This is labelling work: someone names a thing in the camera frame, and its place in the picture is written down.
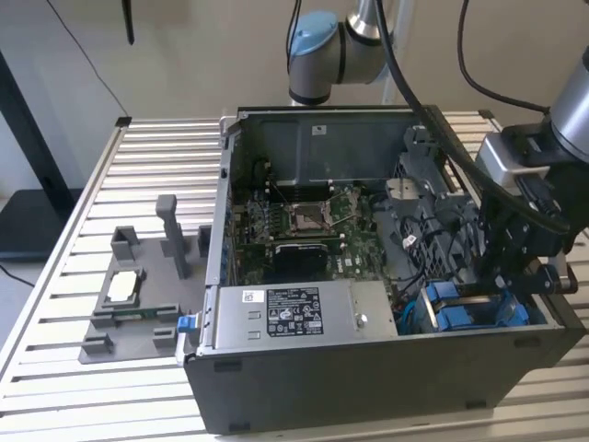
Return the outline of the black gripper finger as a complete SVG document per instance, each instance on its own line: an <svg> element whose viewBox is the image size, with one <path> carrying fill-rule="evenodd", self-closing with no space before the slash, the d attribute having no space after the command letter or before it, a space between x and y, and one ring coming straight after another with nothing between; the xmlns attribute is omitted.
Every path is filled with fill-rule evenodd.
<svg viewBox="0 0 589 442"><path fill-rule="evenodd" d="M578 280L566 255L561 251L546 262L531 261L509 278L509 290L520 295L571 295L578 291Z"/></svg>
<svg viewBox="0 0 589 442"><path fill-rule="evenodd" d="M483 252L475 259L477 282L484 289L515 288L526 279L530 224L498 198L484 193L479 209Z"/></svg>

